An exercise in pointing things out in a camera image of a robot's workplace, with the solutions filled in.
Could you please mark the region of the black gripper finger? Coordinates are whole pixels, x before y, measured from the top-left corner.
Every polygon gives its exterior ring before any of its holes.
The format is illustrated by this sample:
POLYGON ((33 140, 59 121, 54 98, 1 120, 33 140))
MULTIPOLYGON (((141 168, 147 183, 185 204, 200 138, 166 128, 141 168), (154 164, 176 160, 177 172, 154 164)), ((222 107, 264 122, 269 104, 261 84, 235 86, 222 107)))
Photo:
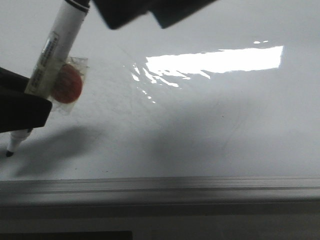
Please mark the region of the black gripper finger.
POLYGON ((0 132, 43 127, 52 102, 25 93, 29 79, 5 68, 0 69, 0 132))

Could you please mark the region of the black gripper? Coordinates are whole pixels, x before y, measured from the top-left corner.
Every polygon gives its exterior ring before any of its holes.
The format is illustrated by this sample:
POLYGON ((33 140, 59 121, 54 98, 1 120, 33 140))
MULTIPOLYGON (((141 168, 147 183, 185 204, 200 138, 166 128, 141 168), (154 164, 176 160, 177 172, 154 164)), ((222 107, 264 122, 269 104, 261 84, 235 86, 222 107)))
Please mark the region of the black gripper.
POLYGON ((117 30, 136 18, 152 13, 166 29, 211 4, 212 0, 94 0, 105 24, 117 30))

